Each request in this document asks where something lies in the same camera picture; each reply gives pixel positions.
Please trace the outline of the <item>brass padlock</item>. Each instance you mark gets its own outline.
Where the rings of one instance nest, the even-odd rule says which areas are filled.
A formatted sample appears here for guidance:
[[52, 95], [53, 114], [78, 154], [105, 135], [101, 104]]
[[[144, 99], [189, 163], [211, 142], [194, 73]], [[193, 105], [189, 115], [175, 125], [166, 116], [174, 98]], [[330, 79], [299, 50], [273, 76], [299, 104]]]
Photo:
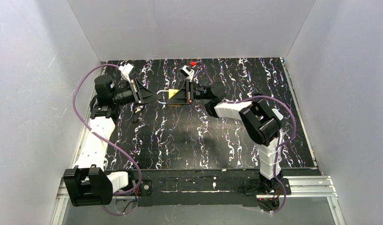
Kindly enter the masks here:
[[[178, 89], [168, 89], [168, 90], [159, 90], [159, 91], [157, 91], [157, 94], [158, 95], [166, 94], [168, 99], [169, 99], [170, 97], [173, 97], [177, 92], [178, 92]], [[173, 107], [180, 107], [181, 106], [179, 104], [167, 104], [166, 102], [163, 102], [161, 100], [157, 100], [157, 103], [162, 104], [162, 105], [169, 105], [169, 106], [173, 106]]]

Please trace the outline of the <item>black key fob with lanyard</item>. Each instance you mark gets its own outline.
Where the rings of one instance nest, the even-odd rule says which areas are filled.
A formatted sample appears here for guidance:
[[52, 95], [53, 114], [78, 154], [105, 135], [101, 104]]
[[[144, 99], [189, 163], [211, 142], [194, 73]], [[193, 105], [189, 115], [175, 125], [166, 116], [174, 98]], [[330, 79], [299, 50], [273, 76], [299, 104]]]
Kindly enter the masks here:
[[145, 109], [145, 105], [140, 105], [140, 104], [136, 104], [133, 107], [133, 113], [131, 117], [131, 120], [133, 123], [137, 123], [139, 121], [140, 114], [143, 112], [144, 109]]

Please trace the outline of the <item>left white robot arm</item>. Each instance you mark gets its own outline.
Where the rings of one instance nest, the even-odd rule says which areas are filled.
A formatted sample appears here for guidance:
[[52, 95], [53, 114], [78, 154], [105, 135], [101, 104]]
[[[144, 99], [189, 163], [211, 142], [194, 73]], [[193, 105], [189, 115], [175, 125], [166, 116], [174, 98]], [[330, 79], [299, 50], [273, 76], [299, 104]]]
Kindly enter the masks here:
[[91, 116], [88, 133], [80, 155], [71, 169], [66, 169], [63, 180], [75, 207], [108, 205], [114, 194], [128, 194], [136, 189], [128, 172], [105, 172], [104, 158], [109, 139], [115, 129], [120, 106], [135, 103], [144, 106], [160, 97], [148, 90], [138, 79], [126, 81], [118, 89], [110, 75], [95, 80], [96, 95], [90, 102]]

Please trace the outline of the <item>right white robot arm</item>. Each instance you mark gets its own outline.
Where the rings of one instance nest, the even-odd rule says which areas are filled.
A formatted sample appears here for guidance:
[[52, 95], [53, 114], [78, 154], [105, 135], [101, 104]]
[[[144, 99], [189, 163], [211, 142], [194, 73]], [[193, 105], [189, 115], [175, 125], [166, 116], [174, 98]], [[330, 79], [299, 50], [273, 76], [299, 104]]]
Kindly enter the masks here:
[[207, 100], [206, 112], [215, 118], [228, 118], [243, 123], [250, 139], [259, 146], [260, 174], [267, 180], [278, 179], [281, 172], [277, 146], [283, 116], [263, 100], [227, 103], [221, 82], [203, 86], [183, 80], [176, 89], [168, 90], [168, 105], [190, 105], [193, 100]]

